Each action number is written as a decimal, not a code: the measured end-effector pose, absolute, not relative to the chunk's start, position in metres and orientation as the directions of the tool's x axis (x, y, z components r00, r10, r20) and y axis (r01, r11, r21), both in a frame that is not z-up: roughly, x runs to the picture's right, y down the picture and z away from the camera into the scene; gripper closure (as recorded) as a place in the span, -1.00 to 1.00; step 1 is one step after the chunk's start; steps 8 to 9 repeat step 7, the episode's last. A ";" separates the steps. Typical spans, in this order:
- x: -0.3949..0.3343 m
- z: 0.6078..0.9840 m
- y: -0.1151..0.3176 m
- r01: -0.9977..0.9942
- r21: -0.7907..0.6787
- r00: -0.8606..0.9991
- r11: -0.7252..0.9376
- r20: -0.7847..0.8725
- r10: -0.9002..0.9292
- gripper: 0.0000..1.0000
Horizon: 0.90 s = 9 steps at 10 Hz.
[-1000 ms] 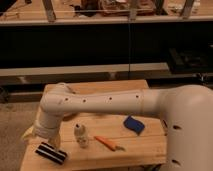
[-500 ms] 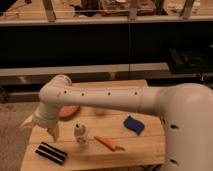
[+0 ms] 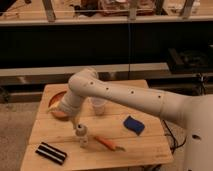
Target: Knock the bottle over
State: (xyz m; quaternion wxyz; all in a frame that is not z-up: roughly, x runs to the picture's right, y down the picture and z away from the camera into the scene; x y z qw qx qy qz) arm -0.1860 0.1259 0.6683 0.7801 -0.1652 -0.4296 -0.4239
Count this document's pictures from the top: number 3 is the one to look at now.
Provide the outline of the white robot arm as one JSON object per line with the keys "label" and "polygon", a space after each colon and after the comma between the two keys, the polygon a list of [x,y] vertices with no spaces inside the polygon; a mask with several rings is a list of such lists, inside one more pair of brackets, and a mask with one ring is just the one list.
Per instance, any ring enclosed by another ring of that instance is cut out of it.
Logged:
{"label": "white robot arm", "polygon": [[69,78],[59,109],[75,118],[87,97],[106,99],[172,122],[187,131],[183,171],[213,171],[213,94],[188,96],[104,82],[94,68]]}

